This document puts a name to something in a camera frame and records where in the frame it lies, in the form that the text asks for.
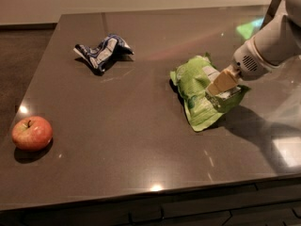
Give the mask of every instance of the white robotic arm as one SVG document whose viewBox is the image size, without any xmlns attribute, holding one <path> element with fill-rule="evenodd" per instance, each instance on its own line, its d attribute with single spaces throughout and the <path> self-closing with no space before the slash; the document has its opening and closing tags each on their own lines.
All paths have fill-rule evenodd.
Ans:
<svg viewBox="0 0 301 226">
<path fill-rule="evenodd" d="M 230 66 L 243 80 L 258 79 L 301 55 L 301 0 L 283 2 L 284 11 L 235 51 Z"/>
</svg>

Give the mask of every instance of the red apple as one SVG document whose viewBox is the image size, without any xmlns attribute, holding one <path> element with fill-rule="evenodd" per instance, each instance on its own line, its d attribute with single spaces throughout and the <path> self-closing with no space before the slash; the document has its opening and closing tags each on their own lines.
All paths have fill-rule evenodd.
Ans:
<svg viewBox="0 0 301 226">
<path fill-rule="evenodd" d="M 11 137 L 17 148 L 35 152 L 49 144 L 53 137 L 53 128 L 43 117 L 27 117 L 15 124 Z"/>
</svg>

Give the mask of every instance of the drawer handle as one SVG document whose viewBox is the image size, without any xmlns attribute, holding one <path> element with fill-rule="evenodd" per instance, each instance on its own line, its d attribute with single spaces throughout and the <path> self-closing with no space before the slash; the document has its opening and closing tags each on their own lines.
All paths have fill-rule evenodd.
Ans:
<svg viewBox="0 0 301 226">
<path fill-rule="evenodd" d="M 132 213 L 129 213 L 129 222 L 133 226 L 139 226 L 139 225 L 144 225 L 144 224 L 149 224 L 149 223 L 154 223 L 154 222 L 162 222 L 164 220 L 164 210 L 162 207 L 160 207 L 160 217 L 156 219 L 151 219 L 147 221 L 138 221 L 135 222 L 133 221 L 133 216 Z"/>
</svg>

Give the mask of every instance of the green bag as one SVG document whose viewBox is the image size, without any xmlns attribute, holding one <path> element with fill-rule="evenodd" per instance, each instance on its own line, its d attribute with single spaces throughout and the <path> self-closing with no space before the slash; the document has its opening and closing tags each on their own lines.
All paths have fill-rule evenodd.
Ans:
<svg viewBox="0 0 301 226">
<path fill-rule="evenodd" d="M 206 88 L 219 75 L 208 56 L 195 56 L 175 71 L 170 72 L 174 86 L 184 100 L 187 119 L 196 131 L 202 131 L 215 123 L 243 100 L 249 87 L 233 89 L 210 96 Z"/>
</svg>

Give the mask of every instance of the gray tabletop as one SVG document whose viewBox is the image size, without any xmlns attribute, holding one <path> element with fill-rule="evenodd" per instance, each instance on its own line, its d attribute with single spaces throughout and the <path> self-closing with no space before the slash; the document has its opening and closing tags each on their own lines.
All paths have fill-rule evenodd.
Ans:
<svg viewBox="0 0 301 226">
<path fill-rule="evenodd" d="M 222 70 L 256 32 L 266 7 L 63 15 L 12 125 L 51 122 L 47 150 L 0 146 L 0 210 L 275 178 L 300 171 L 299 58 L 245 83 L 252 90 L 211 129 L 196 133 L 169 72 L 209 52 Z M 72 50 L 108 33 L 135 51 L 103 76 Z"/>
</svg>

